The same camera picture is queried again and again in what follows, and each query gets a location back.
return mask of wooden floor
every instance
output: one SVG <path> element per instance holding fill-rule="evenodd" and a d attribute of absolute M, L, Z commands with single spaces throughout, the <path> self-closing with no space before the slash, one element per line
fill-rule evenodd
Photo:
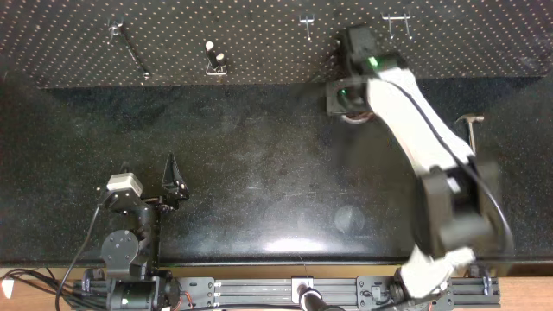
<path fill-rule="evenodd" d="M 501 310 L 541 311 L 553 309 L 553 277 L 505 277 L 499 279 Z M 61 301 L 62 310 L 70 308 Z M 54 310 L 54 297 L 16 282 L 11 299 L 0 294 L 0 310 Z M 491 309 L 467 309 L 472 311 Z"/>

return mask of green light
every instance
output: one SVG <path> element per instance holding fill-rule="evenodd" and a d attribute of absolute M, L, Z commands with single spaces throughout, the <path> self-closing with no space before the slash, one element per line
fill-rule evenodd
<path fill-rule="evenodd" d="M 371 67 L 376 68 L 378 66 L 378 60 L 376 58 L 369 57 L 367 60 L 369 60 Z"/>

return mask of black pegboard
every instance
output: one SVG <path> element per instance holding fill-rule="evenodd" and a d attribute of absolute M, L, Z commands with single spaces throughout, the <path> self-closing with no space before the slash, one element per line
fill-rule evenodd
<path fill-rule="evenodd" d="M 40 87 L 294 83 L 326 72 L 340 29 L 368 23 L 418 78 L 539 76 L 553 67 L 552 11 L 549 0 L 4 0 L 0 53 Z M 413 38 L 395 21 L 391 39 L 382 15 L 404 13 Z M 151 79 L 120 42 L 107 44 L 113 18 Z M 208 40 L 228 56 L 228 75 L 205 75 Z"/>

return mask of black tabletop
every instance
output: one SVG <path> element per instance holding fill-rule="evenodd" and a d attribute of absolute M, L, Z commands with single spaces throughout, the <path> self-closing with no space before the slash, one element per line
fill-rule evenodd
<path fill-rule="evenodd" d="M 516 256 L 553 258 L 553 83 L 419 82 L 447 124 L 483 111 L 479 154 L 497 159 Z M 169 152 L 191 191 L 162 218 L 164 264 L 395 263 L 410 254 L 415 176 L 380 121 L 326 116 L 296 86 L 37 90 L 2 84 L 0 264 L 67 265 L 97 199 L 127 161 L 162 192 Z M 81 264 L 123 227 L 101 211 Z"/>

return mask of hammer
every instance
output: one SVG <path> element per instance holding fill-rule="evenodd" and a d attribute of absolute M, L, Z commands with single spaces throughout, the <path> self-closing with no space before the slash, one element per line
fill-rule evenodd
<path fill-rule="evenodd" d="M 473 132 L 473 123 L 474 122 L 482 122 L 484 121 L 484 116 L 482 115 L 475 115 L 473 113 L 468 113 L 466 115 L 462 115 L 460 116 L 457 121 L 455 121 L 456 123 L 461 121 L 461 120 L 466 120 L 467 121 L 467 124 L 468 124 L 468 134 L 470 135 L 470 147 L 473 149 L 473 152 L 474 154 L 476 155 L 476 143 L 474 142 L 474 132 Z"/>

